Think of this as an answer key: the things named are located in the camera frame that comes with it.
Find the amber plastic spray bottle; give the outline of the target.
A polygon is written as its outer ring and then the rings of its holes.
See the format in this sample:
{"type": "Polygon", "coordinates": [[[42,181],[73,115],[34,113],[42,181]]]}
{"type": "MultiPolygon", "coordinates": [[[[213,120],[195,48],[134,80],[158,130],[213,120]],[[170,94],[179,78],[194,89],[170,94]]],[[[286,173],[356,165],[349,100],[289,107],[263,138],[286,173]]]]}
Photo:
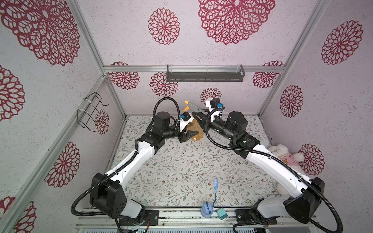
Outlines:
{"type": "Polygon", "coordinates": [[[204,131],[203,131],[202,127],[198,124],[196,119],[194,119],[192,122],[190,122],[188,124],[187,131],[198,132],[197,135],[195,135],[191,138],[192,141],[199,141],[199,140],[202,140],[203,137],[204,137],[204,131]]]}

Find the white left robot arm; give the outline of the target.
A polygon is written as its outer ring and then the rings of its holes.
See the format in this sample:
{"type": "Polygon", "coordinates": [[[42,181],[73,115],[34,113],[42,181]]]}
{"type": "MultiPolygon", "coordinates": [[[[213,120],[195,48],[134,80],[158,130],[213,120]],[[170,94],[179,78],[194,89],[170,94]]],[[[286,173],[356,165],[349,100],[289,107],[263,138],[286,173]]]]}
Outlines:
{"type": "Polygon", "coordinates": [[[167,112],[157,113],[151,129],[136,140],[135,149],[106,174],[97,173],[93,177],[92,186],[96,187],[89,194],[93,207],[112,219],[129,217],[143,221],[145,207],[126,198],[124,189],[127,183],[165,145],[166,139],[176,137],[180,142],[186,142],[199,133],[186,129],[194,120],[188,112],[184,112],[173,125],[170,125],[170,119],[167,112]]]}

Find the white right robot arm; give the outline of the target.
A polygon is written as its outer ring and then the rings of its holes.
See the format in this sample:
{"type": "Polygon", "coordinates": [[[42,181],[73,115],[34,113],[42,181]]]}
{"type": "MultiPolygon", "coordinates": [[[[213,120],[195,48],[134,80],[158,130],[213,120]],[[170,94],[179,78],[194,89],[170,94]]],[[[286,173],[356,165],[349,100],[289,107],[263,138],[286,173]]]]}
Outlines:
{"type": "Polygon", "coordinates": [[[199,118],[200,126],[215,146],[232,150],[272,176],[288,194],[283,199],[260,201],[256,212],[263,218],[291,216],[301,223],[312,222],[312,216],[325,201],[324,182],[309,178],[275,157],[259,140],[246,132],[248,121],[241,112],[231,112],[226,121],[214,109],[199,118]]]}

